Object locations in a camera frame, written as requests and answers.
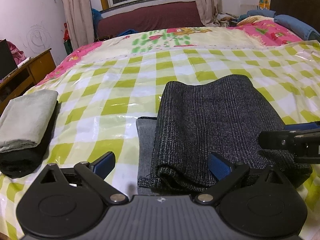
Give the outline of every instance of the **white basket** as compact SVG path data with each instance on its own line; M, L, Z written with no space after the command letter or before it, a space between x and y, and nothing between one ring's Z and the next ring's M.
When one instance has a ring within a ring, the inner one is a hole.
M230 23L228 21L219 21L220 27L230 27Z

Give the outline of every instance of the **black screen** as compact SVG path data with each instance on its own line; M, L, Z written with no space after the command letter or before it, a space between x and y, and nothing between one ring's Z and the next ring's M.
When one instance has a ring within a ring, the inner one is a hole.
M17 64L13 59L7 40L0 41L0 79L3 79L15 68L17 68Z

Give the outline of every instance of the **stack of folded clothes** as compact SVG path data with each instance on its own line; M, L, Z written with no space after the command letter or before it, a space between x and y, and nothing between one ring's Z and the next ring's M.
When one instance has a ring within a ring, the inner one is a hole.
M58 92L40 90L10 100L0 117L0 171L10 178L32 173L51 141Z
M259 146L261 131L282 130L284 123L243 75L198 86L169 82L156 121L140 118L136 124L140 156L149 156L139 161L140 194L145 188L147 194L204 191L217 182L208 169L210 153L248 164L254 172L247 185L267 164L276 164L296 187L312 172L310 165L294 163L288 151Z

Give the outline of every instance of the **black folded cloth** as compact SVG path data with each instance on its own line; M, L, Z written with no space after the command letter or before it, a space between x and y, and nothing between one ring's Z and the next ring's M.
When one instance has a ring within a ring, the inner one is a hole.
M31 174L41 165L52 138L58 108L57 102L44 136L36 147L0 153L0 171L4 175L10 178L21 178Z
M311 166L294 163L288 151L258 145L261 131L283 128L277 112L246 76L229 75L198 86L169 82L157 116L151 174L140 178L140 186L202 192L216 182L207 165L214 152L253 169L276 164L298 187L310 176ZM256 176L249 175L247 183Z

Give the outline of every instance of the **window sill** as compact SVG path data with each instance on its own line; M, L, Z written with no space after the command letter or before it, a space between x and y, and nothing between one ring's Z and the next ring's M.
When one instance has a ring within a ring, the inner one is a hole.
M133 1L133 2L128 2L128 3L125 3L125 4L121 4L121 5L115 5L115 6L109 8L107 10L100 11L100 13L103 14L103 13L111 12L111 11L114 11L114 10L117 10L117 9L120 9L120 8L124 8L124 7L130 6L130 5L136 5L136 4L145 3L145 2L149 2L149 1L156 1L156 0L138 0L138 1Z

